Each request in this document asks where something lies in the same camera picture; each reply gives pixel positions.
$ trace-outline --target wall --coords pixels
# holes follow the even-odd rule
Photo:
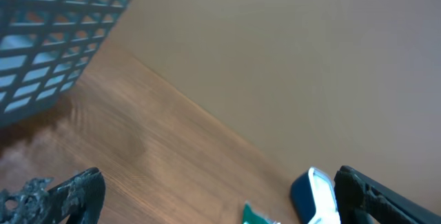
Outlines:
[[[441,1],[134,0],[112,39],[293,176],[352,165],[441,214]]]

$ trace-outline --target green object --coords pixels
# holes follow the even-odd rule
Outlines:
[[[245,204],[243,208],[242,224],[277,224],[268,218],[261,216],[253,211],[249,203]]]

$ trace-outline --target wooden surface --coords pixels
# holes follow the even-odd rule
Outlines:
[[[245,201],[297,223],[289,176],[108,41],[50,110],[0,130],[0,188],[97,166],[100,223],[240,223]]]

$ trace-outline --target plastic basket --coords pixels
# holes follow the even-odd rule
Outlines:
[[[70,89],[130,0],[0,0],[0,127]]]

